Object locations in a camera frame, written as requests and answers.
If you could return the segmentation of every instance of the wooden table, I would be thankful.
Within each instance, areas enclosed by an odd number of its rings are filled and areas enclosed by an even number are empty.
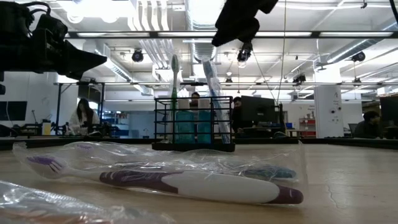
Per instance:
[[[237,145],[237,154],[261,156],[272,147]],[[45,180],[0,152],[0,178],[101,206],[124,205],[164,212],[177,223],[397,223],[398,152],[360,147],[306,145],[308,194],[298,206],[216,203],[114,189],[70,180]]]

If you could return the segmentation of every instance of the clear plastic wrapper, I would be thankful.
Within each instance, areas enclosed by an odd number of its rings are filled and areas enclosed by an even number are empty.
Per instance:
[[[303,200],[307,189],[302,144],[267,149],[261,157],[212,150],[154,151],[110,142],[75,142],[51,153],[13,153],[49,178],[81,177],[125,189],[238,203],[287,203]]]
[[[0,223],[169,224],[165,215],[124,207],[103,208],[73,197],[0,181]]]
[[[217,77],[217,70],[213,62],[209,61],[208,59],[204,59],[203,70],[205,71],[210,96],[223,96],[221,84]],[[213,107],[216,111],[216,117],[218,120],[220,121],[229,120],[228,112],[226,110],[218,110],[222,108],[221,103],[219,101],[213,101]],[[228,133],[231,131],[229,128],[229,123],[227,122],[220,122],[219,127],[222,133]],[[229,134],[222,134],[221,139],[223,140],[224,144],[231,143]]]

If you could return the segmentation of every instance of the white column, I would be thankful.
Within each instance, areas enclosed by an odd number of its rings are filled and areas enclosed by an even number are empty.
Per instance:
[[[328,65],[326,70],[315,71],[316,82],[341,82],[340,68]],[[317,138],[343,137],[343,113],[340,86],[316,86],[314,88]]]

